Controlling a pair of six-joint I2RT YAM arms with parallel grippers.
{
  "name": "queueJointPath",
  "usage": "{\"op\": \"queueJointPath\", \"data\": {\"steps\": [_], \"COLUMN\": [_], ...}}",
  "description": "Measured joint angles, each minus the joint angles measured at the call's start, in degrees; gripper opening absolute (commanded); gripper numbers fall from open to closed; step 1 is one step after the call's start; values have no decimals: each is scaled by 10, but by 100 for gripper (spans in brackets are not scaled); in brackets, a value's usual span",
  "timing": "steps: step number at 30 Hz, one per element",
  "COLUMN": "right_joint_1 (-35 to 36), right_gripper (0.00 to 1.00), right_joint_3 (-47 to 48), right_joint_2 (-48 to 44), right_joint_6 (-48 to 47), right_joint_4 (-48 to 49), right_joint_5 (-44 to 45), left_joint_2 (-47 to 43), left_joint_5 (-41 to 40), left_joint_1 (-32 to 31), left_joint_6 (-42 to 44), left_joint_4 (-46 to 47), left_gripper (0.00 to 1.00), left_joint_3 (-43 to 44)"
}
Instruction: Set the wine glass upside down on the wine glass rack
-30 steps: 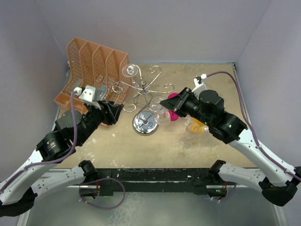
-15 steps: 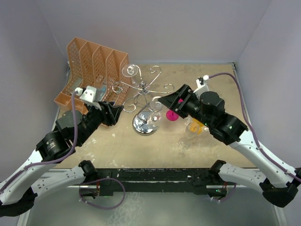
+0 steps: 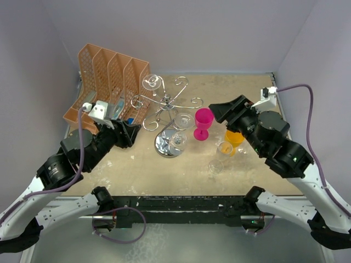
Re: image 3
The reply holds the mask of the clear wine glass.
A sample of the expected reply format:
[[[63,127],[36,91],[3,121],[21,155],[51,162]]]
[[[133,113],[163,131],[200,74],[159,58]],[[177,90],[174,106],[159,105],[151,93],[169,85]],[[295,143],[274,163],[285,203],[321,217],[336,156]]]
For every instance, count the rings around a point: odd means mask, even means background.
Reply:
[[[158,75],[149,74],[143,78],[141,83],[144,89],[152,91],[152,95],[156,96],[156,90],[161,86],[162,81]]]
[[[169,150],[171,154],[178,156],[186,148],[188,138],[186,131],[195,125],[194,117],[189,113],[179,113],[174,118],[174,127],[176,132],[169,140]]]

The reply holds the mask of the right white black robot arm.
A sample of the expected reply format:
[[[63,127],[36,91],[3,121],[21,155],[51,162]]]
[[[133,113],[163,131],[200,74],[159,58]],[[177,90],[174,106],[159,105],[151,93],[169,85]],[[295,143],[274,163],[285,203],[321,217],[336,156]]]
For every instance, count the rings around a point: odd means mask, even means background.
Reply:
[[[327,195],[332,187],[322,184],[309,152],[287,137],[290,125],[283,117],[243,95],[209,108],[216,122],[226,121],[227,130],[241,133],[270,170],[295,185],[310,202],[298,204],[254,186],[245,196],[245,211],[277,215],[307,230],[324,247],[349,249],[350,216]]]

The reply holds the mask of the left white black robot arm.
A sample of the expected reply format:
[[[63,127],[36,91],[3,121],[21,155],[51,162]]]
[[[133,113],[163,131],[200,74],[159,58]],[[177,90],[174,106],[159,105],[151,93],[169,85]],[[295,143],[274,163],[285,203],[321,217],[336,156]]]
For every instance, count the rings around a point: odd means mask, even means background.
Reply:
[[[89,194],[67,205],[44,207],[60,196],[65,185],[76,183],[76,173],[90,173],[116,146],[132,147],[140,124],[112,121],[113,128],[98,126],[98,133],[76,129],[61,141],[58,152],[37,170],[27,189],[1,213],[1,253],[19,253],[33,246],[41,235],[80,216],[106,215],[115,208],[106,187],[95,187]]]

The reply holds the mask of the pink plastic goblet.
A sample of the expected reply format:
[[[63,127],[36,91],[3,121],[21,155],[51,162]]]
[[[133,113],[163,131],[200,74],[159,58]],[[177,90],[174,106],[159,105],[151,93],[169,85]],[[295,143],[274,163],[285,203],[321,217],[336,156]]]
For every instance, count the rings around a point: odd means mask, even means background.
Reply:
[[[211,127],[214,120],[214,115],[209,108],[201,108],[195,113],[194,138],[198,141],[205,141],[208,139],[208,129]]]

